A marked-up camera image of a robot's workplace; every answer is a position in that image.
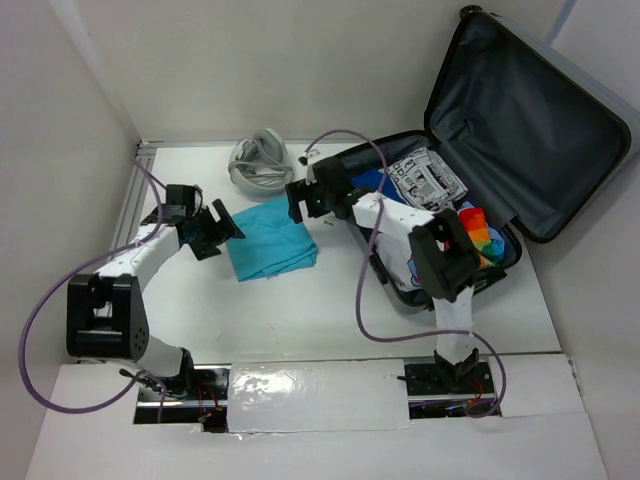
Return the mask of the dark blue garment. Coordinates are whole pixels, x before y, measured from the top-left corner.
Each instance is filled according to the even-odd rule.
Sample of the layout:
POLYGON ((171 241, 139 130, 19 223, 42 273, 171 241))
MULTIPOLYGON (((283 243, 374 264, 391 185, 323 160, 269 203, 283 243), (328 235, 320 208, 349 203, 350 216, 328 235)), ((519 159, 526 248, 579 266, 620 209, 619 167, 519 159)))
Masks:
MULTIPOLYGON (((370 187, 376 190, 379 187, 383 176, 384 172, 382 170, 370 169, 361 174, 352 176, 350 178, 350 181, 354 187, 370 187)), ((395 200, 399 203, 405 203, 404 199, 399 195, 399 192, 390 177, 387 177, 384 182, 382 194, 385 197, 395 200)))

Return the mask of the newspaper print garment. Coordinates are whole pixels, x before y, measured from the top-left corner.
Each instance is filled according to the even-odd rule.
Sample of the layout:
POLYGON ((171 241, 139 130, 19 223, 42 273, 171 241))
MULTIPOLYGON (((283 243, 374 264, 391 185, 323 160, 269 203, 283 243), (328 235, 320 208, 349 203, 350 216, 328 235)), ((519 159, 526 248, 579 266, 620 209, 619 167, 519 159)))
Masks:
POLYGON ((442 211, 468 193, 467 186, 435 151, 414 149, 388 168, 402 200, 415 208, 442 211))

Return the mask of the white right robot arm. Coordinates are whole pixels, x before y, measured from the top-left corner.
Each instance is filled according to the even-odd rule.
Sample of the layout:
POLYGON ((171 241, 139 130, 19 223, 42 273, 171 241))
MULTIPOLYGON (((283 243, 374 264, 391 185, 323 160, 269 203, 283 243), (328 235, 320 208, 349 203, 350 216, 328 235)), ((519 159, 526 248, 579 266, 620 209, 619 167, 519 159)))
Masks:
POLYGON ((372 269, 391 283, 397 267, 408 276, 409 287, 431 299, 438 384, 448 392, 468 384, 479 362, 479 351, 469 339, 480 259, 458 214, 420 209, 400 199, 385 162, 359 172, 343 159, 329 157, 311 165, 306 178, 287 184, 285 192, 294 222, 333 214, 355 229, 363 243, 361 278, 372 269))

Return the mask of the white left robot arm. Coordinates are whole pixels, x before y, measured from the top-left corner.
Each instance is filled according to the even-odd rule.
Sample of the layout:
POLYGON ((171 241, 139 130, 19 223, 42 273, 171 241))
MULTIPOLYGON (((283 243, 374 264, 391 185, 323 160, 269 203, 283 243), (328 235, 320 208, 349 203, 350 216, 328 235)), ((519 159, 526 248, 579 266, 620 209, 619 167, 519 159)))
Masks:
POLYGON ((127 362, 160 380, 169 396, 189 397, 198 377, 192 356, 150 333, 143 292, 183 246, 202 261, 219 255, 226 241, 244 237, 222 200, 207 206, 198 187, 168 185, 165 201, 141 221, 131 249, 68 282, 67 353, 127 362))

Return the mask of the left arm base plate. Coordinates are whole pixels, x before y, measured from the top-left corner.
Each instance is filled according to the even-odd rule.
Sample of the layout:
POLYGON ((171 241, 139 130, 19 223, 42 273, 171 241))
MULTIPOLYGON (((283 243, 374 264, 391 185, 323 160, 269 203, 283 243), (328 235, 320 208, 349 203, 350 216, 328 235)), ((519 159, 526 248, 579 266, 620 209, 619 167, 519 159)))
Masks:
POLYGON ((144 380, 138 390, 135 425, 191 425, 203 432, 227 433, 230 365, 196 365, 193 385, 182 393, 168 393, 161 401, 160 386, 144 380))

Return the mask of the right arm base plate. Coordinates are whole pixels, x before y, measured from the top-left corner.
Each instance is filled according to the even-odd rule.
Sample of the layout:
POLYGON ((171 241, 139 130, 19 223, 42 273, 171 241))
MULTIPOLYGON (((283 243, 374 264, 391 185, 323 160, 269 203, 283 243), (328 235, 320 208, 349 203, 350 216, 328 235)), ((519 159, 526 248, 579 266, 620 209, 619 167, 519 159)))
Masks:
POLYGON ((499 409, 490 413, 498 391, 488 362, 477 350, 456 366, 438 355, 405 362, 397 379, 405 385, 412 420, 500 414, 499 409))

